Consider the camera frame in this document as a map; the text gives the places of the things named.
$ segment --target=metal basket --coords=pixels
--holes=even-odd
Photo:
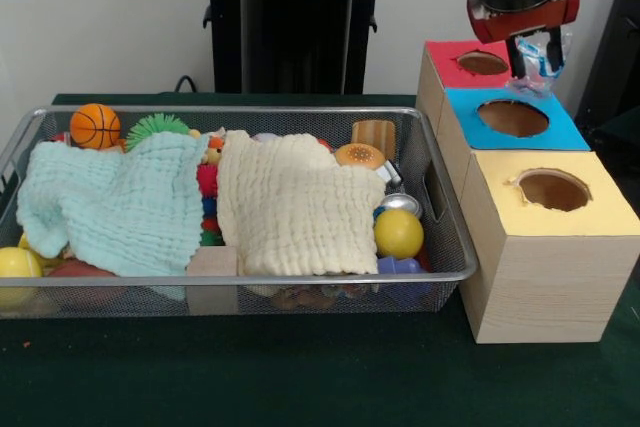
[[[76,107],[26,116],[0,157],[0,246],[17,245],[17,192],[35,145],[68,129]],[[397,107],[119,107],[126,132],[152,112],[175,114],[200,131],[310,133],[333,146],[350,142],[352,124],[390,120],[396,126],[401,190],[424,208],[422,224],[432,271],[340,277],[150,277],[0,279],[0,316],[143,317],[282,312],[436,312],[477,257],[431,126],[418,111]]]

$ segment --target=plastic bag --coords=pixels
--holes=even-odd
[[[570,30],[563,30],[560,36],[563,58],[566,60],[571,49],[573,34]],[[547,45],[550,41],[548,32],[538,33],[531,37],[518,37],[516,46],[522,55],[526,75],[522,79],[513,79],[509,87],[518,92],[530,93],[537,97],[548,97],[552,88],[564,70],[564,63],[554,70],[547,55]]]

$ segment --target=wooden cube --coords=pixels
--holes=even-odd
[[[235,247],[200,247],[187,266],[188,277],[233,277],[238,275]],[[190,285],[186,288],[191,315],[237,314],[238,287]]]
[[[416,108],[438,133],[446,88],[504,87],[511,78],[504,42],[427,42],[422,56]]]
[[[478,343],[597,342],[640,253],[640,221],[596,154],[477,151],[461,207],[480,270]]]
[[[590,150],[554,96],[504,88],[445,89],[437,140],[458,199],[476,149]]]

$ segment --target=red paper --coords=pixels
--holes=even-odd
[[[487,89],[504,87],[511,80],[511,69],[504,74],[479,75],[464,70],[457,59],[469,52],[480,51],[497,55],[509,64],[507,46],[504,42],[482,44],[477,40],[464,42],[427,42],[427,49],[436,66],[442,85],[451,89]]]

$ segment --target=mint green towel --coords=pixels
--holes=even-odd
[[[196,172],[207,138],[154,134],[132,152],[41,143],[18,193],[18,223],[31,246],[120,276],[184,275],[200,244]]]

